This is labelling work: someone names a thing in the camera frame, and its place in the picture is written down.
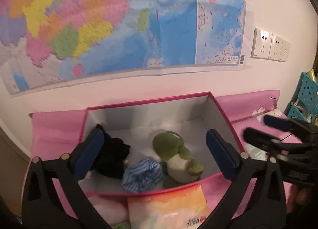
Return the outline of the person's right hand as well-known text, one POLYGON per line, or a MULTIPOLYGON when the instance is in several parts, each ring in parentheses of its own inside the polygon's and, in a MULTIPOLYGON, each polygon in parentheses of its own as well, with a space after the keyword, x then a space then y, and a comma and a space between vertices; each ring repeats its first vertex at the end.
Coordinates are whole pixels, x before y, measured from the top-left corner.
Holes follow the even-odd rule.
POLYGON ((305 205, 312 187, 292 185, 287 200, 287 213, 291 213, 297 205, 305 205))

